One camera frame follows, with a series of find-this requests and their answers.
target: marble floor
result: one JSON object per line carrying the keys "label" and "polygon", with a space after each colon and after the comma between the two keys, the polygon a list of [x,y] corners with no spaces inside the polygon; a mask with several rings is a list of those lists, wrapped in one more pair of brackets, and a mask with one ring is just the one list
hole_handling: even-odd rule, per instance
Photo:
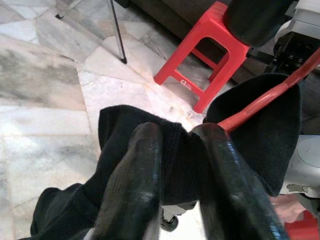
{"label": "marble floor", "polygon": [[[192,110],[197,98],[187,88],[174,79],[162,86],[153,81],[177,47],[175,37],[141,10],[115,3],[124,65],[107,5],[83,1],[56,19],[58,8],[69,2],[0,0],[1,240],[30,236],[45,188],[63,189],[92,175],[100,153],[100,109],[132,105],[188,131],[204,117]],[[211,70],[196,58],[179,69],[202,88],[208,85]],[[206,239],[198,207],[179,222],[174,232],[161,231],[161,239]]]}

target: red handle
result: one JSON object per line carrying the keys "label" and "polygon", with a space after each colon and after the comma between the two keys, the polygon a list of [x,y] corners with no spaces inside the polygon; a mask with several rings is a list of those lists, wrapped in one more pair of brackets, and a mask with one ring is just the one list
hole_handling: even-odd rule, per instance
{"label": "red handle", "polygon": [[320,48],[315,51],[311,57],[305,61],[305,63],[294,71],[287,79],[278,84],[277,86],[271,88],[269,91],[258,97],[248,106],[246,106],[242,111],[226,118],[225,120],[218,123],[227,132],[231,132],[245,121],[247,121],[251,116],[256,114],[262,108],[267,106],[289,88],[297,84],[301,79],[307,76],[316,66],[320,64]]}

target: label on stool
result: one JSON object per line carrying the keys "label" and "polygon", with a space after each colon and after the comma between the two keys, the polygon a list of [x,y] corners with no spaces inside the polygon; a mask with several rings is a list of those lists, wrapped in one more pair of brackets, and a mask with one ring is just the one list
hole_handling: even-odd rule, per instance
{"label": "label on stool", "polygon": [[181,80],[180,83],[181,83],[183,86],[185,86],[187,89],[192,90],[192,86],[191,86],[189,83],[187,83],[186,80]]}

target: black cloth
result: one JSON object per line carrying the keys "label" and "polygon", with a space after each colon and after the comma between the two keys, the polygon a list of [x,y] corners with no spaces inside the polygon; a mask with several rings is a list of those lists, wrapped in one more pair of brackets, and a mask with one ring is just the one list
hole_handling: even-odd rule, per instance
{"label": "black cloth", "polygon": [[[204,122],[219,123],[238,113],[286,78],[281,73],[265,73],[235,86],[212,102]],[[301,111],[301,91],[296,84],[230,133],[238,152],[273,197],[281,190],[298,142]]]}
{"label": "black cloth", "polygon": [[129,139],[142,123],[155,123],[162,133],[162,205],[192,202],[198,198],[197,168],[190,136],[180,123],[169,122],[132,106],[100,111],[101,155],[95,174],[83,185],[66,190],[46,189],[33,215],[28,240],[82,239],[95,224],[109,177],[128,150]]}

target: red plastic stool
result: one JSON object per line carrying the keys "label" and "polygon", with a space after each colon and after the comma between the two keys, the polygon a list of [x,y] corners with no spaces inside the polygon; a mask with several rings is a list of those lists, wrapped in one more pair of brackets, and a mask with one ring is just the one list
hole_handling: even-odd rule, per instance
{"label": "red plastic stool", "polygon": [[[214,99],[224,84],[232,77],[235,71],[246,59],[249,46],[238,41],[226,29],[223,23],[223,15],[227,6],[221,2],[215,2],[199,19],[189,34],[170,59],[164,64],[161,70],[154,76],[154,81],[161,85],[169,77],[174,77],[185,87],[199,96],[199,100],[193,107],[197,113],[202,113],[206,106]],[[227,53],[222,60],[215,64],[201,52],[195,49],[198,42],[203,38],[212,38],[222,45]],[[211,82],[208,88],[203,91],[191,80],[177,71],[177,67],[190,54],[194,53],[198,58],[213,68],[213,74],[209,77]]]}

